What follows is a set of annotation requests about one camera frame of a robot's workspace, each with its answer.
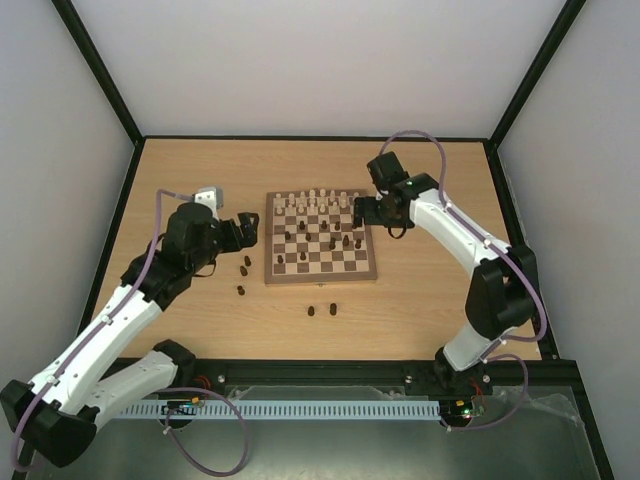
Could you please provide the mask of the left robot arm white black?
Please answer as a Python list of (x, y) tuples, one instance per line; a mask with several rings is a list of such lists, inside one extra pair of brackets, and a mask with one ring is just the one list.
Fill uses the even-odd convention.
[(67, 349), (30, 381), (10, 381), (1, 406), (13, 432), (10, 458), (18, 472), (21, 444), (64, 467), (78, 459), (98, 431), (131, 404), (155, 393), (212, 396), (194, 387), (194, 354), (172, 341), (156, 344), (140, 360), (108, 375), (124, 348), (188, 288), (219, 255), (257, 242), (259, 216), (241, 212), (221, 220), (215, 205), (178, 206), (166, 225), (155, 223), (145, 252), (121, 277), (105, 307)]

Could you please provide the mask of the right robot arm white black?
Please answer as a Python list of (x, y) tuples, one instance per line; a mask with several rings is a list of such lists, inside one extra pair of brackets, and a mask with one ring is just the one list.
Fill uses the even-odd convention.
[(410, 175), (393, 152), (367, 165), (374, 196), (355, 201), (353, 224), (380, 225), (388, 231), (420, 227), (439, 241), (470, 277), (466, 324), (438, 350), (433, 375), (445, 390), (460, 390), (473, 368), (498, 346), (518, 340), (515, 331), (534, 318), (540, 333), (547, 316), (539, 294), (537, 261), (525, 246), (511, 246), (463, 213), (443, 189), (444, 181), (426, 173)]

